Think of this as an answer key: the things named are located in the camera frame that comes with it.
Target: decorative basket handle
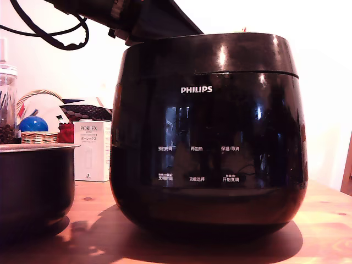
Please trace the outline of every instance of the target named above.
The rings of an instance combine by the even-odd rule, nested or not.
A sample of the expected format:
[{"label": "decorative basket handle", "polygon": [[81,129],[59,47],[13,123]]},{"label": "decorative basket handle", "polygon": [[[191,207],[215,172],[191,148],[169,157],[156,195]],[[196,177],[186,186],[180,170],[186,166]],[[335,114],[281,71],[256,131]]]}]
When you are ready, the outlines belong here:
[{"label": "decorative basket handle", "polygon": [[47,94],[47,95],[52,95],[55,96],[56,98],[60,99],[61,102],[62,98],[59,94],[49,91],[49,90],[35,90],[32,92],[27,93],[26,95],[22,96],[20,100],[18,100],[17,105],[16,105],[16,111],[17,111],[17,115],[19,115],[19,112],[21,110],[21,107],[23,105],[23,103],[30,97],[34,96],[34,95],[40,95],[40,94]]}]

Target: cable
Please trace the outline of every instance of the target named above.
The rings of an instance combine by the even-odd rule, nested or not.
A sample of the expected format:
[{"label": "cable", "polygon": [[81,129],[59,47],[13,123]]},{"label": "cable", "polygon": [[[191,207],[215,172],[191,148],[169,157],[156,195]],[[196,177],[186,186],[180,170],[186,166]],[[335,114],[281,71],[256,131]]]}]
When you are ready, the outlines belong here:
[{"label": "cable", "polygon": [[67,46],[65,46],[62,42],[58,41],[57,39],[53,38],[50,34],[48,34],[47,32],[43,31],[40,27],[38,27],[31,19],[30,17],[23,11],[23,9],[21,8],[21,6],[19,5],[19,3],[17,2],[17,0],[10,0],[13,8],[15,9],[15,11],[17,12],[17,14],[22,18],[22,20],[24,21],[24,23],[26,23],[26,25],[34,32],[36,33],[39,37],[41,37],[43,40],[45,40],[46,42],[48,42],[50,45],[59,48],[60,50],[64,50],[64,51],[74,51],[74,50],[78,50],[80,48],[83,48],[84,46],[87,45],[88,40],[89,40],[89,29],[88,26],[85,22],[85,20],[80,17],[78,14],[74,14],[73,16],[75,16],[79,21],[80,21],[80,25],[85,29],[86,31],[86,37],[84,39],[83,43],[79,43],[78,45],[76,44],[69,44]]},{"label": "cable", "polygon": [[[76,25],[75,27],[72,27],[71,29],[68,29],[68,30],[63,30],[63,31],[58,31],[58,32],[54,32],[54,33],[48,33],[48,35],[50,36],[59,36],[59,35],[64,35],[64,34],[68,34],[68,33],[71,33],[77,29],[79,29],[81,27],[81,23],[79,23],[78,25]],[[28,33],[28,32],[23,32],[23,31],[19,31],[19,30],[16,30],[16,29],[11,29],[7,26],[3,26],[3,25],[0,25],[0,29],[3,29],[3,30],[6,30],[6,31],[9,31],[11,33],[15,33],[15,34],[18,34],[18,35],[22,35],[22,36],[27,36],[27,37],[39,37],[38,34],[35,34],[35,33]]]},{"label": "cable", "polygon": [[244,168],[247,168],[247,167],[255,167],[253,164],[248,164],[246,166],[243,166],[242,168],[240,168],[237,173],[239,173],[240,171],[242,171]]}]

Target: pot rim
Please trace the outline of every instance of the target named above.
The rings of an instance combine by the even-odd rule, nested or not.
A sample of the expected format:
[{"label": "pot rim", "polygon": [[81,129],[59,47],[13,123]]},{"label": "pot rim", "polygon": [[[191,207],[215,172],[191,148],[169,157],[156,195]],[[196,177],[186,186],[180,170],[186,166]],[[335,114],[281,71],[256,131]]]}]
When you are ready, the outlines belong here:
[{"label": "pot rim", "polygon": [[62,144],[62,143],[6,144],[6,145],[0,145],[0,154],[12,153],[12,152],[41,151],[41,150],[74,149],[79,146],[80,145],[77,145],[77,144]]}]

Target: table surface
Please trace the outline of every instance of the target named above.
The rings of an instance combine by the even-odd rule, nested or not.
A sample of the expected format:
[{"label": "table surface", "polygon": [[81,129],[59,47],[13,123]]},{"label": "table surface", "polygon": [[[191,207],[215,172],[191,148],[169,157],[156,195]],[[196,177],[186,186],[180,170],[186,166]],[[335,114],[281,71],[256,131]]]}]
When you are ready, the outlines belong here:
[{"label": "table surface", "polygon": [[65,229],[2,249],[1,264],[352,263],[352,197],[312,180],[300,211],[284,228],[252,242],[222,245],[146,234],[119,211],[109,182],[75,185]]}]

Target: rice cooker lid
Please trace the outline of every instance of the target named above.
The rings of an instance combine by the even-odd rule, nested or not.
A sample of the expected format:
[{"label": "rice cooker lid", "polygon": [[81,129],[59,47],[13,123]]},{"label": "rice cooker lid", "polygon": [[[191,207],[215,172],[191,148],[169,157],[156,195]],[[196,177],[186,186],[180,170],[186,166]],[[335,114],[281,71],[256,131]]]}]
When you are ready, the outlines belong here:
[{"label": "rice cooker lid", "polygon": [[124,52],[122,78],[220,72],[298,74],[289,43],[264,33],[229,33],[164,38]]}]

